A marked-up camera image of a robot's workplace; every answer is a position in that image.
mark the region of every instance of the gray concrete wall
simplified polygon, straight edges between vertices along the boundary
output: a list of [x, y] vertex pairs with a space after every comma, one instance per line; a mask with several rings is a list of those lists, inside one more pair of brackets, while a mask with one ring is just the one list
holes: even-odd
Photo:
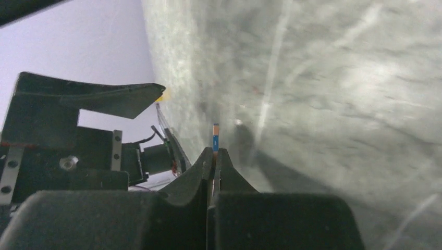
[[441, 249], [442, 3], [144, 0], [162, 109], [194, 161], [347, 199], [369, 249]]

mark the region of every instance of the metal bracket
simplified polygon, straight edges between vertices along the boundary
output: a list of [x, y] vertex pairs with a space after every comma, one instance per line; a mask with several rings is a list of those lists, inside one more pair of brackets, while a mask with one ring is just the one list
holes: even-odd
[[112, 156], [111, 156], [111, 164], [110, 169], [112, 171], [120, 171], [121, 170], [121, 140], [123, 136], [123, 131], [114, 130], [112, 135]]
[[9, 205], [13, 199], [15, 184], [23, 158], [24, 148], [11, 146], [0, 180], [0, 205]]

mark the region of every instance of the red wire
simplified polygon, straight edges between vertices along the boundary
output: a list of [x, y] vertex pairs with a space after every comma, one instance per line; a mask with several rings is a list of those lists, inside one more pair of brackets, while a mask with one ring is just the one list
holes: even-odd
[[172, 174], [176, 177], [177, 176], [177, 171], [178, 171], [178, 166], [177, 166], [177, 161], [173, 161], [172, 162]]

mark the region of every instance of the small blue object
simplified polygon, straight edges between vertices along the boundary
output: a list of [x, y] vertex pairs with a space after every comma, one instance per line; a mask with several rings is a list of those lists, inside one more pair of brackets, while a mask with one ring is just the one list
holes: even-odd
[[219, 144], [218, 144], [218, 135], [213, 136], [213, 152], [218, 152]]

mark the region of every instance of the blue and orange marker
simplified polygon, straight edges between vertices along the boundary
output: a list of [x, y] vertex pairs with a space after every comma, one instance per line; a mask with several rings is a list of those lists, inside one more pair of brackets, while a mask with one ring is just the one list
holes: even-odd
[[216, 159], [216, 156], [218, 155], [219, 150], [219, 124], [215, 123], [213, 124], [213, 156]]

